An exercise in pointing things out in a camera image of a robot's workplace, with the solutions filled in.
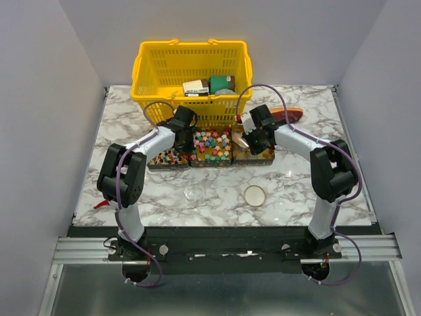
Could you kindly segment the metal scoop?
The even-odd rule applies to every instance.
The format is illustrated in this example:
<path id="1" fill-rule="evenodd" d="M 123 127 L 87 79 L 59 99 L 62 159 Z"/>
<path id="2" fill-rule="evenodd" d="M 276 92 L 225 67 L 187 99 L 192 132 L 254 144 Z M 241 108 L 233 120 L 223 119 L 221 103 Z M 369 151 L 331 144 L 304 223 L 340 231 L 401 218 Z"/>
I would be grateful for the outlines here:
<path id="1" fill-rule="evenodd" d="M 232 136 L 232 139 L 233 139 L 233 142 L 234 142 L 235 144 L 237 144 L 240 148 L 242 148 L 242 149 L 249 149 L 249 145 L 248 145 L 248 143 L 246 142 L 246 140 L 243 138 L 242 134 L 240 134 L 240 133 L 235 133 L 235 134 Z"/>

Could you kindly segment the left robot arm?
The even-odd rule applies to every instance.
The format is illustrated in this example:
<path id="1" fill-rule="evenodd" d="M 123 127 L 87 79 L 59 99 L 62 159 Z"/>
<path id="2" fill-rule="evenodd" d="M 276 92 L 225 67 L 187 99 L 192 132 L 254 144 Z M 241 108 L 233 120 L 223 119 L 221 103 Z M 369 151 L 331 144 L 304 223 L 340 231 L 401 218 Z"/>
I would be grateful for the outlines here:
<path id="1" fill-rule="evenodd" d="M 137 201 L 143 191 L 146 166 L 158 154 L 175 149 L 183 154 L 193 151 L 193 129 L 198 115 L 179 106 L 173 116 L 159 123 L 142 138 L 128 144 L 108 147 L 97 180 L 97 189 L 114 207 L 119 237 L 126 240 L 123 252 L 132 260 L 145 255 L 145 228 Z"/>

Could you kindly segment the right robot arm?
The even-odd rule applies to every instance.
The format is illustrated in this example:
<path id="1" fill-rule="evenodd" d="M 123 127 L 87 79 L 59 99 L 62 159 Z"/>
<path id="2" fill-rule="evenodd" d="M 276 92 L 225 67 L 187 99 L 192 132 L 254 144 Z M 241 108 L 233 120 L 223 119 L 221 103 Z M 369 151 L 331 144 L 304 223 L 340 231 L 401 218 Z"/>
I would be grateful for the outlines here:
<path id="1" fill-rule="evenodd" d="M 351 196 L 359 183 L 359 174 L 345 141 L 329 142 L 303 132 L 287 123 L 275 120 L 266 105 L 258 106 L 238 116 L 251 153 L 257 155 L 267 148 L 286 148 L 310 163 L 310 179 L 317 196 L 308 230 L 311 237 L 303 240 L 303 251 L 319 257 L 326 251 L 326 242 L 334 231 L 340 205 Z"/>

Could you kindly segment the tin of gummy candies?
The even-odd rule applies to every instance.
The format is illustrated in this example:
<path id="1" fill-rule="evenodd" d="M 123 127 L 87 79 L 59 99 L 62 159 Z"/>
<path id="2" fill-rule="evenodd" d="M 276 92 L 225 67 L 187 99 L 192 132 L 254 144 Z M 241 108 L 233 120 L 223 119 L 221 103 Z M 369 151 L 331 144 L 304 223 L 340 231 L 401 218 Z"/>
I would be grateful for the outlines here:
<path id="1" fill-rule="evenodd" d="M 249 149 L 242 149 L 233 142 L 232 136 L 235 133 L 242 134 L 244 129 L 241 125 L 233 125 L 231 128 L 231 149 L 234 165 L 264 166 L 271 165 L 275 160 L 274 149 L 268 148 L 258 155 L 253 155 Z"/>

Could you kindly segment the tin of star candies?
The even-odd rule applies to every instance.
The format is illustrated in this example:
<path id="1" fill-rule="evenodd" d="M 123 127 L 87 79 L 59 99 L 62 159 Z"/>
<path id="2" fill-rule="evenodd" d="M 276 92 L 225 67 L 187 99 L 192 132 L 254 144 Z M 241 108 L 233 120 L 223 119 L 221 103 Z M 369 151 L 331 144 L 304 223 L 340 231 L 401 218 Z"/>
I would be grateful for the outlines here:
<path id="1" fill-rule="evenodd" d="M 193 151 L 189 155 L 191 167 L 229 167 L 232 159 L 232 137 L 229 126 L 193 130 Z"/>

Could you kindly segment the fake meat slice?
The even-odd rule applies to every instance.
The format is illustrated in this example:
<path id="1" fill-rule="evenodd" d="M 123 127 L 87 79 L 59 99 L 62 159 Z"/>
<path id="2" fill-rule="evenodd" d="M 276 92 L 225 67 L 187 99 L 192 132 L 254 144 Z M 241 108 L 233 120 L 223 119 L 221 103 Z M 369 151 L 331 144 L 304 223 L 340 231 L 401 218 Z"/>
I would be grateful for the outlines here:
<path id="1" fill-rule="evenodd" d="M 289 122 L 292 124 L 298 122 L 303 116 L 303 110 L 298 107 L 288 107 L 287 112 L 285 112 L 283 107 L 274 107 L 269 109 L 269 111 L 275 121 L 286 120 L 286 117 L 288 117 Z"/>

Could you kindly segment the black flat box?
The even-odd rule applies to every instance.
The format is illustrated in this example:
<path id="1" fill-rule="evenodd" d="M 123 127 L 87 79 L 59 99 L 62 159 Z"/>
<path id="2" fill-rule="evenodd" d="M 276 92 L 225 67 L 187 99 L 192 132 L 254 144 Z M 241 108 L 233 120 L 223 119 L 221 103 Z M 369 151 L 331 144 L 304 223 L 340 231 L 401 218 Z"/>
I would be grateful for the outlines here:
<path id="1" fill-rule="evenodd" d="M 185 97 L 208 97 L 209 93 L 185 93 Z"/>

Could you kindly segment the white brown box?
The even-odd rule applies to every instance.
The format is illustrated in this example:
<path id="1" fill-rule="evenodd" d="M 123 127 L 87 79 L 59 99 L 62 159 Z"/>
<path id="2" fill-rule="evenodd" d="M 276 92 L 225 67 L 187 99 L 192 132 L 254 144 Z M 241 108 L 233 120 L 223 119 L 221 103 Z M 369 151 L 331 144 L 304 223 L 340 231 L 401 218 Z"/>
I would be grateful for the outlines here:
<path id="1" fill-rule="evenodd" d="M 184 93 L 209 93 L 209 82 L 207 79 L 193 80 L 182 84 Z"/>

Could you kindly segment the clear glass jar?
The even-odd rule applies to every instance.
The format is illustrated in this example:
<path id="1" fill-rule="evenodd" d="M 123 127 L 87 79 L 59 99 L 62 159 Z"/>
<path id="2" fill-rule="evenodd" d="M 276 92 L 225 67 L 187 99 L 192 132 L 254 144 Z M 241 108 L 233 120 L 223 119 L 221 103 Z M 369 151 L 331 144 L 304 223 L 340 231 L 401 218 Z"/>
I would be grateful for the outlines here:
<path id="1" fill-rule="evenodd" d="M 205 188 L 199 182 L 190 182 L 184 187 L 186 200 L 193 205 L 201 205 L 205 200 Z"/>

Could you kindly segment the round jar lid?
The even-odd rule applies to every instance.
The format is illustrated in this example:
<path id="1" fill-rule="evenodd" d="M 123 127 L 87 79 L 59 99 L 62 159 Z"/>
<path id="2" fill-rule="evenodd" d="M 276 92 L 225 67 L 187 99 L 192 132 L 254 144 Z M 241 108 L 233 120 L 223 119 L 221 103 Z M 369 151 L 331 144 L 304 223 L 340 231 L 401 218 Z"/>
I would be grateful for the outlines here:
<path id="1" fill-rule="evenodd" d="M 266 201 L 266 193 L 256 185 L 249 186 L 244 191 L 245 202 L 252 207 L 260 207 Z"/>

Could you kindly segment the grey pouch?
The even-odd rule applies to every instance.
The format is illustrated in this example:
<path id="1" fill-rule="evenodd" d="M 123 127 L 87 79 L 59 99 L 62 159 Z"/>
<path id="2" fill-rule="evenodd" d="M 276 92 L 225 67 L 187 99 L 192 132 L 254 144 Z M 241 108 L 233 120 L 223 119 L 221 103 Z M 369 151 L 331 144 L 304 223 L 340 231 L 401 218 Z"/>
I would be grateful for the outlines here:
<path id="1" fill-rule="evenodd" d="M 235 91 L 230 89 L 221 89 L 214 93 L 215 96 L 222 96 L 222 95 L 237 95 Z"/>

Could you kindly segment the green brown package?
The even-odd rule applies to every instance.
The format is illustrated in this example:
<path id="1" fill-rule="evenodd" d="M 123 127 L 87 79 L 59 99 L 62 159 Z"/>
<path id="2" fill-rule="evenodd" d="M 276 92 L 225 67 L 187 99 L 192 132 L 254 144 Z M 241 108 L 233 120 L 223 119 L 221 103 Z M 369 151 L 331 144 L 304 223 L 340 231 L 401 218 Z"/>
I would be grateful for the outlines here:
<path id="1" fill-rule="evenodd" d="M 215 95 L 220 90 L 235 92 L 235 76 L 214 75 L 209 78 L 209 93 Z"/>

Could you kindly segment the yellow plastic shopping basket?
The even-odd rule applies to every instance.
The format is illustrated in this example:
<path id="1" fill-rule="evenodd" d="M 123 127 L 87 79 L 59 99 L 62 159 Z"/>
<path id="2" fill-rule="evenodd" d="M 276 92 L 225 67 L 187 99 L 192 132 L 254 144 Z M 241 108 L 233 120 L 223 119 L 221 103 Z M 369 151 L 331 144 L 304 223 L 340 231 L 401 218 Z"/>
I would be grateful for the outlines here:
<path id="1" fill-rule="evenodd" d="M 185 95 L 183 83 L 208 81 L 213 76 L 231 77 L 235 93 Z M 167 119 L 173 108 L 184 106 L 197 113 L 199 127 L 229 126 L 252 96 L 252 78 L 251 58 L 244 41 L 144 41 L 132 69 L 131 98 L 147 110 L 154 122 Z"/>

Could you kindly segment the red chili pepper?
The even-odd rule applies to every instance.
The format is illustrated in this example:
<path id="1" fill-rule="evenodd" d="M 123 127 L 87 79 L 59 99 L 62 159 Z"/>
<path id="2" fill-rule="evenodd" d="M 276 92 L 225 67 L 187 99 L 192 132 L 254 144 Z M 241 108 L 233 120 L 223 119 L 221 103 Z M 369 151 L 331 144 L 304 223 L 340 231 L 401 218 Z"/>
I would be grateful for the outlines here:
<path id="1" fill-rule="evenodd" d="M 105 206 L 109 206 L 110 205 L 110 203 L 109 203 L 109 201 L 108 200 L 103 200 L 103 201 L 101 201 L 100 203 L 98 203 L 97 205 L 95 205 L 94 207 L 93 207 L 93 209 L 99 209 L 99 208 L 101 208 L 101 207 L 105 207 Z"/>

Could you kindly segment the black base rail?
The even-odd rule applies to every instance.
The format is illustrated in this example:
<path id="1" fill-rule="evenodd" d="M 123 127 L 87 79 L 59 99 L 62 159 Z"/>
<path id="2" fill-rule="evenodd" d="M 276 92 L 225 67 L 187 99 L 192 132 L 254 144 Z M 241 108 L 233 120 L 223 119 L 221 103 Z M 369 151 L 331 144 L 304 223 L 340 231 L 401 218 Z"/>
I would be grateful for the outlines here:
<path id="1" fill-rule="evenodd" d="M 378 225 L 342 226 L 318 241 L 303 226 L 153 227 L 134 246 L 113 227 L 72 227 L 54 260 L 64 264 L 111 264 L 128 280 L 169 275 L 305 273 L 325 279 L 334 263 L 389 261 L 395 239 Z"/>

